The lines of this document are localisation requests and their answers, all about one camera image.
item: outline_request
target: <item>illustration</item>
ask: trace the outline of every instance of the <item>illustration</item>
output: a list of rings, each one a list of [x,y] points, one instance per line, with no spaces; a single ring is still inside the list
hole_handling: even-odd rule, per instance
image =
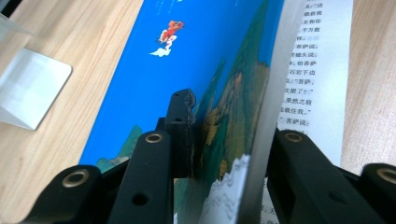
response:
[[[198,103],[193,156],[199,162],[191,179],[175,183],[175,221],[235,223],[244,207],[244,186],[264,177],[247,176],[251,164],[262,163],[252,157],[256,139],[273,138],[256,136],[257,130],[274,132],[278,114],[266,109],[281,105],[267,95],[270,88],[282,93],[284,88],[271,74],[283,1],[174,2],[144,1],[80,164],[104,171],[133,155],[139,134],[155,130],[158,118],[166,116],[170,96],[191,89]],[[281,51],[291,54],[291,48]],[[264,102],[270,102],[266,108]],[[262,123],[263,114],[270,125]]]
[[[173,42],[177,39],[176,32],[183,29],[183,27],[183,21],[169,21],[168,29],[163,30],[160,38],[158,39],[158,43],[160,45],[165,45],[165,47],[158,48],[155,52],[152,52],[150,54],[159,57],[169,55],[169,53],[171,52],[170,48],[173,45]]]

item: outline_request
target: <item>white page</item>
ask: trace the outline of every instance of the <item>white page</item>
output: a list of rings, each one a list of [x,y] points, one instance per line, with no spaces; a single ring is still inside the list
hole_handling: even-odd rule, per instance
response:
[[[279,130],[307,134],[339,166],[353,0],[307,0],[290,59]],[[262,224],[278,223],[264,187]]]

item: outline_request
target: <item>white object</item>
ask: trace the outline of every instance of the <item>white object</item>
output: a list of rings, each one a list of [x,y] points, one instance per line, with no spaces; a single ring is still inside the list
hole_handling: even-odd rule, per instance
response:
[[[290,59],[279,130],[308,135],[339,166],[353,0],[307,1]]]
[[[35,130],[72,67],[22,49],[0,76],[0,121]]]
[[[236,223],[250,156],[233,161],[231,172],[212,183],[198,223]]]
[[[6,35],[8,35],[8,33],[11,31],[26,35],[33,35],[32,32],[26,30],[25,28],[18,25],[16,22],[13,22],[4,15],[0,14],[0,41],[3,41]]]

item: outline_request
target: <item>wooden desk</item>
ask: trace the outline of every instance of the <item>wooden desk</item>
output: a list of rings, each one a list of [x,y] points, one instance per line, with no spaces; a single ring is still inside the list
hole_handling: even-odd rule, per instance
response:
[[[141,0],[24,0],[12,16],[35,36],[0,43],[0,74],[18,45],[73,66],[40,127],[0,124],[0,222],[17,222],[64,168],[78,163]],[[342,166],[396,164],[396,3],[355,0]]]

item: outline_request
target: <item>blue sky illustration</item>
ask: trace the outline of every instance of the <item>blue sky illustration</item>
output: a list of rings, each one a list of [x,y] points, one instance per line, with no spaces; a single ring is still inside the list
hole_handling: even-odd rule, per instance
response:
[[[192,89],[197,102],[225,61],[223,77],[262,0],[145,0],[92,127],[80,164],[117,156],[135,125],[153,131],[171,94]],[[260,61],[270,64],[283,1],[270,0]],[[150,55],[169,21],[183,21],[168,56]]]

